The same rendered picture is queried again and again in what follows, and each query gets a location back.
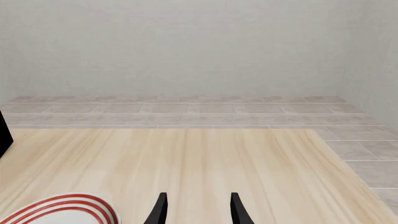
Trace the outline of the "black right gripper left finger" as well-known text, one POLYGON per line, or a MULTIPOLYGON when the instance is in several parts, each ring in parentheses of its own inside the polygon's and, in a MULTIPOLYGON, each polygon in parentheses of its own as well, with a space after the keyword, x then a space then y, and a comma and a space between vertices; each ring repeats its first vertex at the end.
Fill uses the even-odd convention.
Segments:
POLYGON ((167 219, 167 193, 161 192, 144 224, 165 224, 167 219))

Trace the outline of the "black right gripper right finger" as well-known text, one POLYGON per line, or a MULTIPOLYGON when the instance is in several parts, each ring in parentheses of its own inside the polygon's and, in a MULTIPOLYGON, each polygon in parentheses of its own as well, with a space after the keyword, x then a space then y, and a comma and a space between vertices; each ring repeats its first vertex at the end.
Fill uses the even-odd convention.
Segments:
POLYGON ((233 224, 254 224, 236 192, 231 193, 230 210, 233 224))

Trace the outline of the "white plate with red rings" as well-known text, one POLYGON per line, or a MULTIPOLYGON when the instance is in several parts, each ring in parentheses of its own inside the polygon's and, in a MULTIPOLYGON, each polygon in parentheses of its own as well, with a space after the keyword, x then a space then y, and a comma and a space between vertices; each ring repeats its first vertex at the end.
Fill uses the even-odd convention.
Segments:
POLYGON ((19 208, 0 224, 122 224, 116 208, 93 194, 67 193, 19 208))

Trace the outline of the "black microwave oven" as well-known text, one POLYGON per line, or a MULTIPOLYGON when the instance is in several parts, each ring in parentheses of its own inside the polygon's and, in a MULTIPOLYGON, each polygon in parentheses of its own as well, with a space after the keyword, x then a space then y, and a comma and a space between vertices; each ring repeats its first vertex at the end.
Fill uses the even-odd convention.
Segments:
POLYGON ((4 116, 0 111, 0 158, 2 158, 13 142, 14 140, 11 136, 11 132, 6 124, 4 116))

